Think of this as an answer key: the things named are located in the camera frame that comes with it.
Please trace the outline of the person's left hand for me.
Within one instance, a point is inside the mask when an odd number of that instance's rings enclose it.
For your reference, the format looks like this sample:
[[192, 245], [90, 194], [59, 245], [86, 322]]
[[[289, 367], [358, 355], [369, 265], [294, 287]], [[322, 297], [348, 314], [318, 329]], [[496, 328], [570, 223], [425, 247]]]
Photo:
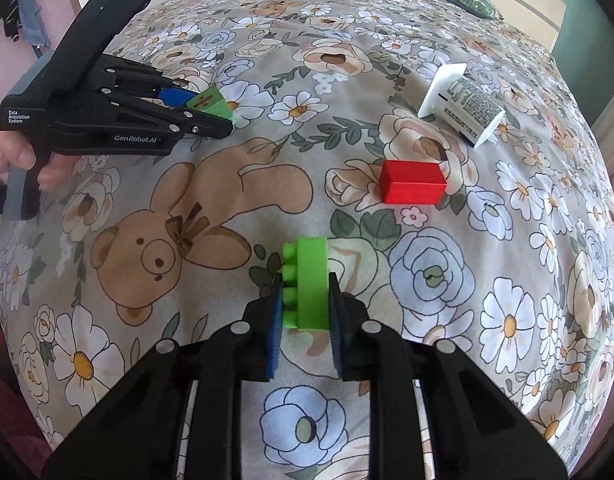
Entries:
[[[54, 154], [50, 162], [39, 171], [37, 181], [42, 191], [58, 188], [63, 181], [71, 177], [80, 156]], [[22, 133], [0, 131], [0, 182], [6, 184], [10, 170], [20, 168], [31, 170], [36, 162], [36, 155], [30, 142]]]

